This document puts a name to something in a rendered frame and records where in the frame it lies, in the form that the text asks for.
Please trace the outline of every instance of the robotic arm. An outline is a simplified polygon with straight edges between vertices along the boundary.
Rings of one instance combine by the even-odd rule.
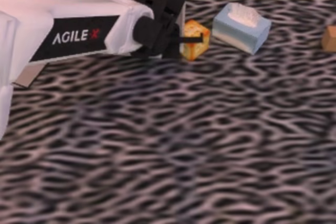
[[[30,63],[96,53],[180,57],[185,0],[0,0],[0,139],[13,83]]]

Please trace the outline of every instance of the animal print fabric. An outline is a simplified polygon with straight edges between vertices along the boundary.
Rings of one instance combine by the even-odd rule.
[[[16,89],[0,224],[335,224],[336,1],[239,2],[273,22],[255,56],[212,38],[195,62],[83,57]]]

